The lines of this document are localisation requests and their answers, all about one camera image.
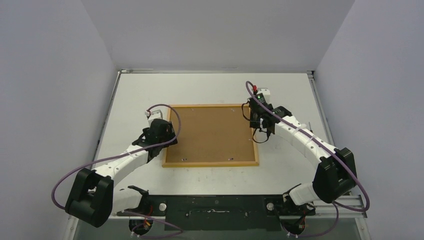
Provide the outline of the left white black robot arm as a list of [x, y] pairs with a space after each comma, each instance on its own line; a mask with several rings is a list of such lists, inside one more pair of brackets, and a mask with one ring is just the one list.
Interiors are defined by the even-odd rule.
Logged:
[[77, 172], [65, 212], [96, 228], [110, 215], [125, 210], [144, 215], [149, 210], [146, 190], [134, 185], [115, 187], [134, 170], [157, 157], [162, 149], [177, 142], [172, 122], [160, 118], [152, 120], [118, 158], [94, 169], [83, 167]]

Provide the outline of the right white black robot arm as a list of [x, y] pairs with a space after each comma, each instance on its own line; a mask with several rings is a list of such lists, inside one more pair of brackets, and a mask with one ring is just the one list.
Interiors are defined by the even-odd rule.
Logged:
[[354, 155], [348, 148], [338, 149], [323, 141], [286, 108], [273, 108], [262, 93], [250, 97], [248, 105], [251, 128], [265, 129], [268, 136], [286, 140], [315, 169], [311, 182], [300, 183], [284, 193], [282, 207], [286, 213], [294, 215], [304, 204], [317, 200], [330, 204], [357, 185]]

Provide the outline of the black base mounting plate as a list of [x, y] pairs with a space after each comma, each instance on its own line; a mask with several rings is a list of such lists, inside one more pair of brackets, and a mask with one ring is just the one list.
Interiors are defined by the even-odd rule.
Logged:
[[150, 195], [132, 208], [138, 214], [163, 217], [184, 231], [280, 231], [305, 222], [315, 206], [296, 206], [282, 195]]

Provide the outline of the yellow wooden photo frame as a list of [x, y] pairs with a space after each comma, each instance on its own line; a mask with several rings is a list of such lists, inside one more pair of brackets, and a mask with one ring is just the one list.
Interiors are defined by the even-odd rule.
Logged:
[[162, 154], [164, 168], [256, 167], [258, 146], [246, 117], [247, 105], [180, 104], [174, 105], [180, 116], [177, 144]]

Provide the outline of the aluminium rail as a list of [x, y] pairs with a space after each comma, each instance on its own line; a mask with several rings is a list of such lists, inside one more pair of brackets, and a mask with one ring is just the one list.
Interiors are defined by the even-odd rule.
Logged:
[[[363, 208], [363, 200], [360, 195], [344, 195], [341, 196], [338, 200], [338, 203], [346, 205], [352, 208]], [[325, 203], [321, 200], [316, 200], [312, 202], [315, 207], [315, 215], [314, 218], [322, 218], [322, 219], [335, 219], [336, 218], [336, 209], [330, 203]], [[343, 208], [337, 205], [337, 209], [339, 212], [340, 219], [356, 219], [356, 218], [367, 218], [367, 214], [365, 212], [357, 212], [352, 211], [346, 208]]]

